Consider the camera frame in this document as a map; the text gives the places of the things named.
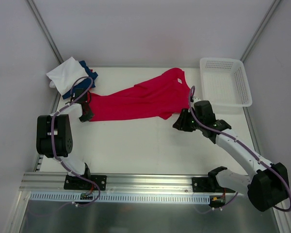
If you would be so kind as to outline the magenta t shirt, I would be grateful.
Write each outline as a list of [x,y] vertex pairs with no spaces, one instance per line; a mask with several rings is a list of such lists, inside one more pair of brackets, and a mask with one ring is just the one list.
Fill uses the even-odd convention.
[[162,75],[116,93],[91,94],[91,122],[160,117],[168,119],[188,108],[190,88],[185,72],[172,68]]

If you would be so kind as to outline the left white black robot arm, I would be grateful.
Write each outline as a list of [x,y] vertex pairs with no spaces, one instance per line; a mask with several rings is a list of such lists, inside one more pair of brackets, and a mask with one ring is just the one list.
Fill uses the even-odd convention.
[[93,116],[87,89],[77,89],[71,99],[52,115],[37,118],[36,150],[59,163],[67,172],[64,189],[94,189],[94,181],[86,162],[72,155],[71,127],[89,121]]

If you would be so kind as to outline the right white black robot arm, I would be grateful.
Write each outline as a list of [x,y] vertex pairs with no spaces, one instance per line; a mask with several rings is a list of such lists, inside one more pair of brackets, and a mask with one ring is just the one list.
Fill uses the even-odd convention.
[[211,191],[228,188],[241,193],[261,212],[270,208],[291,211],[291,190],[286,167],[250,149],[226,121],[216,119],[209,101],[190,97],[189,107],[182,109],[173,128],[184,132],[200,130],[205,138],[226,151],[245,170],[246,175],[223,166],[210,171],[207,185]]

